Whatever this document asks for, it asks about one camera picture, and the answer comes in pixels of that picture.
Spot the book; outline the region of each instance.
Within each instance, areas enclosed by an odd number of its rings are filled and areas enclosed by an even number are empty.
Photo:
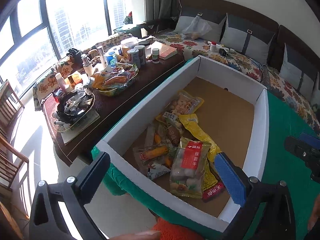
[[[151,51],[152,49],[159,49],[159,56],[161,59],[168,59],[178,53],[176,48],[170,47],[158,41],[155,41],[151,44]]]

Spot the human hand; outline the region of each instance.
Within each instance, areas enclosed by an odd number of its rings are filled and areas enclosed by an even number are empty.
[[[308,221],[308,231],[310,231],[318,218],[320,217],[320,194],[316,197],[315,204],[313,205],[313,209],[311,212],[311,216]]]
[[[160,231],[145,231],[136,234],[127,234],[110,238],[110,240],[159,240]]]

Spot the pillow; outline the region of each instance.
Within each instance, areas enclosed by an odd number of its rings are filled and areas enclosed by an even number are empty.
[[[192,7],[183,7],[181,8],[181,13],[179,20],[177,22],[176,29],[173,31],[174,33],[181,33],[185,28],[187,28],[194,17],[201,14],[202,19],[206,20],[207,23],[212,28],[211,31],[207,32],[205,35],[201,36],[202,39],[207,41],[220,41],[221,31],[222,27],[224,25],[224,22],[226,20],[226,14],[222,14],[220,12],[216,12],[213,10],[207,10],[207,9],[195,9]]]
[[[249,20],[227,14],[226,29],[221,44],[232,48],[262,64],[267,63],[274,32]]]
[[[312,110],[316,113],[316,117],[320,120],[320,86],[319,86],[319,72],[317,73],[315,86],[313,87],[310,105]]]
[[[284,44],[283,63],[279,76],[310,102],[317,69],[287,44]]]

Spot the white bottle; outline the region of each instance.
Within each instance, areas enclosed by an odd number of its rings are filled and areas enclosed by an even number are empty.
[[[87,73],[87,75],[89,77],[91,77],[93,75],[93,72],[94,72],[94,68],[88,58],[88,56],[86,54],[82,54],[81,55],[81,59],[83,61],[83,68],[84,68],[84,71]]]
[[[66,92],[66,82],[60,72],[56,74],[56,79],[62,91]]]
[[[113,71],[113,69],[110,66],[108,66],[107,58],[105,56],[103,47],[99,46],[99,47],[97,47],[97,50],[98,50],[99,55],[100,55],[100,61],[101,61],[102,65],[103,65],[103,71],[107,71],[107,72]]]

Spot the blue can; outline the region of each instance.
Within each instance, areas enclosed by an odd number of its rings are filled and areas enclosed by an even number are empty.
[[[116,63],[118,62],[116,52],[111,51],[108,54],[109,55],[106,56],[108,65],[110,67],[115,67]]]

